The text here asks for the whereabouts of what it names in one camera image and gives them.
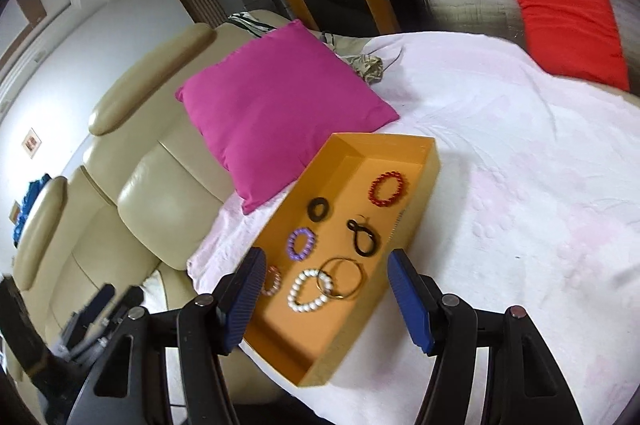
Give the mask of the silver cuff bangle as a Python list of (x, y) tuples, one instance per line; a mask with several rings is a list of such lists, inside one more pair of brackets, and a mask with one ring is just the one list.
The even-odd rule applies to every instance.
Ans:
[(321, 295), (345, 301), (358, 294), (366, 279), (366, 271), (358, 260), (336, 256), (320, 265), (316, 284)]

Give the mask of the black thin hair elastic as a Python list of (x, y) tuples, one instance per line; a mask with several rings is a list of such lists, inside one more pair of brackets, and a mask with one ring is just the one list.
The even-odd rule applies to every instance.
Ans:
[(352, 247), (360, 257), (372, 257), (380, 248), (378, 234), (372, 229), (367, 220), (348, 219), (346, 228), (352, 234)]

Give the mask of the beige leather sofa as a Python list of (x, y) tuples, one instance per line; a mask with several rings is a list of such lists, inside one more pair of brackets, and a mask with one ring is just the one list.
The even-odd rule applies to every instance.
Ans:
[(104, 284), (122, 293), (157, 277), (163, 308), (193, 298), (186, 263), (233, 186), (175, 93), (249, 40), (231, 23), (189, 26), (145, 54), (94, 107), (90, 148), (70, 176), (39, 194), (13, 268), (47, 344)]

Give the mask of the orange cardboard box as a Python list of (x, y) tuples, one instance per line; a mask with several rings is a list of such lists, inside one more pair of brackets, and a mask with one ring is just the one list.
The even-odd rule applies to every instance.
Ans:
[[(332, 135), (255, 240), (266, 254), (266, 286), (244, 341), (295, 387), (329, 382), (357, 341), (388, 282), (387, 257), (409, 249), (430, 200), (440, 161), (432, 137)], [(348, 219), (367, 220), (380, 248), (360, 257)], [(356, 259), (366, 271), (345, 301), (321, 295), (316, 277), (327, 259)]]

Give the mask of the magenta cushion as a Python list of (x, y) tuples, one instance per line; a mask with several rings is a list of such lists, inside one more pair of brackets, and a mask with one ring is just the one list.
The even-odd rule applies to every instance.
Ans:
[(230, 174), (244, 214), (292, 184), (334, 133), (373, 133), (396, 110), (300, 21), (254, 38), (176, 91)]

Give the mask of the crumpled beige cloth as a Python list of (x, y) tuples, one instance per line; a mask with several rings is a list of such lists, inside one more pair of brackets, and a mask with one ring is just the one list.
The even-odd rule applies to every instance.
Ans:
[(369, 86), (383, 79), (383, 60), (375, 55), (366, 54), (364, 45), (367, 37), (349, 37), (321, 32), (318, 39), (328, 46), (338, 58), (346, 63)]

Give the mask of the red cushion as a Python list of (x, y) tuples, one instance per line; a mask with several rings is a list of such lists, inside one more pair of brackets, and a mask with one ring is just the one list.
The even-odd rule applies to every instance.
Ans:
[(517, 0), (529, 55), (542, 70), (630, 90), (610, 0)]

